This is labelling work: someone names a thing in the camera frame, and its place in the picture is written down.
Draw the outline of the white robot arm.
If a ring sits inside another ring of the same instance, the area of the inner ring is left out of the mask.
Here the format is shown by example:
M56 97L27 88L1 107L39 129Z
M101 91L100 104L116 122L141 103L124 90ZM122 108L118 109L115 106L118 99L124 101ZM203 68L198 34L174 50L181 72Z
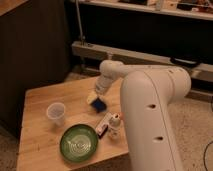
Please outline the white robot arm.
M191 89L188 72L176 66L126 65L104 60L94 90L104 95L122 78L120 106L133 171L184 171L168 105Z

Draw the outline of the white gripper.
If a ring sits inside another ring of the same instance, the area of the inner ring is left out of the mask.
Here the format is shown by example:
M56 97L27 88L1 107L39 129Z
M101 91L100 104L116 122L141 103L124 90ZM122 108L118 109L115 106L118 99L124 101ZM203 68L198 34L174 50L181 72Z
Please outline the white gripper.
M110 81L106 78L99 77L95 83L95 91L97 94L104 95L110 87ZM91 104L97 99L97 94L95 92L90 92L86 102Z

